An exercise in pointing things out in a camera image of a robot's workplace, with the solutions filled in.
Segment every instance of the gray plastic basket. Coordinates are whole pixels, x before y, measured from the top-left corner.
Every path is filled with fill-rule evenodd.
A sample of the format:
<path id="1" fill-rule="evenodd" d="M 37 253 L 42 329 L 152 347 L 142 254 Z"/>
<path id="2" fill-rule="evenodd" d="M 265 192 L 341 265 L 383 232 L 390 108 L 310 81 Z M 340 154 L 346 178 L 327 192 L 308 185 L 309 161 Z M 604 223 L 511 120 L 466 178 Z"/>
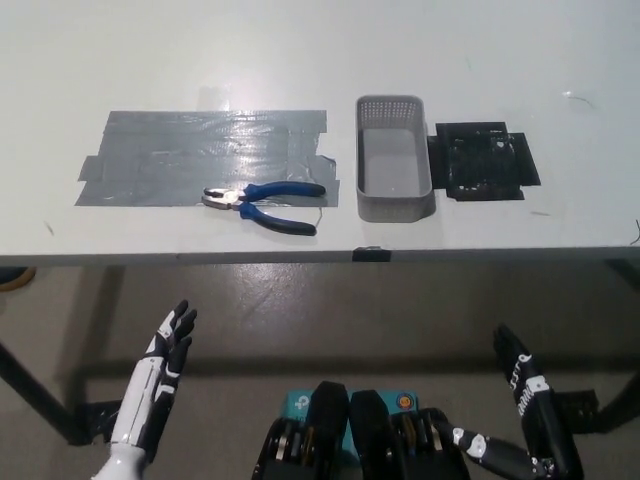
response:
<path id="1" fill-rule="evenodd" d="M 422 100 L 410 95 L 362 97 L 357 123 L 360 218 L 409 223 L 435 212 Z"/>

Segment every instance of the white robotic arm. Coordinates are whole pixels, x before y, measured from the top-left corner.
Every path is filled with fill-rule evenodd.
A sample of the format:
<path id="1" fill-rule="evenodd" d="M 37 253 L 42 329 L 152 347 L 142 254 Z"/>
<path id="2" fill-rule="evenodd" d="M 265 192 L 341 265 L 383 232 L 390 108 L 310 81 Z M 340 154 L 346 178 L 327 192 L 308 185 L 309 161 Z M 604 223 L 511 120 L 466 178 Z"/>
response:
<path id="1" fill-rule="evenodd" d="M 93 480 L 141 480 L 153 462 L 191 345 L 197 316 L 186 300 L 155 333 L 131 375 L 111 435 L 110 457 Z"/>

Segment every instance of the pliers jaw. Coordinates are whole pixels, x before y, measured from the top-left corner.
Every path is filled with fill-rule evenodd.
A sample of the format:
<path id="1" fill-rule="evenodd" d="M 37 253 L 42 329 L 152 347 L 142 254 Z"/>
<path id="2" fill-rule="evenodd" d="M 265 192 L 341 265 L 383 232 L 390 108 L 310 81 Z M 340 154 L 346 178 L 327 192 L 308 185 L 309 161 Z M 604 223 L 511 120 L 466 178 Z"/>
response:
<path id="1" fill-rule="evenodd" d="M 242 190 L 205 188 L 204 195 L 202 195 L 203 204 L 220 210 L 237 210 L 243 201 L 244 192 Z"/>

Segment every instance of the floor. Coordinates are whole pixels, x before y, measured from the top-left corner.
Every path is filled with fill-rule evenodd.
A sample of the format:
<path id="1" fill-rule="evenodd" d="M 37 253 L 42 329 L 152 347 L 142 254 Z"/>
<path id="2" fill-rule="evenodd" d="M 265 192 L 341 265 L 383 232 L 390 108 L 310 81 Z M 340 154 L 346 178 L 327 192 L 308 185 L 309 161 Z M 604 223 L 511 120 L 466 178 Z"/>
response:
<path id="1" fill-rule="evenodd" d="M 63 401 L 115 399 L 182 298 L 200 315 L 149 479 L 250 478 L 287 390 L 322 379 L 412 389 L 458 424 L 521 442 L 494 368 L 498 322 L 557 390 L 595 387 L 607 402 L 640 365 L 640 296 L 601 263 L 40 269 L 0 295 L 0 338 Z M 639 435 L 637 421 L 578 438 L 587 478 L 640 478 Z M 88 479 L 107 454 L 66 446 L 0 382 L 0 478 Z"/>

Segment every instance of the white table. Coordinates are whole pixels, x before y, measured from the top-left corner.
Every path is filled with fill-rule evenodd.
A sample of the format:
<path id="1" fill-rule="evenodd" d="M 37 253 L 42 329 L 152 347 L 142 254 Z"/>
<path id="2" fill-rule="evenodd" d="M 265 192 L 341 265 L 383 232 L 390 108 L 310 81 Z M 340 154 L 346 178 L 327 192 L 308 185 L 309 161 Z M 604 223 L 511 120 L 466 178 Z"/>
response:
<path id="1" fill-rule="evenodd" d="M 27 0 L 3 7 L 0 45 L 0 265 L 640 252 L 638 2 Z M 197 206 L 74 207 L 111 110 L 215 108 L 203 87 L 232 110 L 327 110 L 318 151 L 342 185 L 316 237 Z M 361 221 L 355 102 L 375 93 L 421 97 L 431 132 L 506 121 L 542 186 L 514 202 L 438 192 L 433 217 Z M 315 222 L 318 209 L 277 214 Z"/>

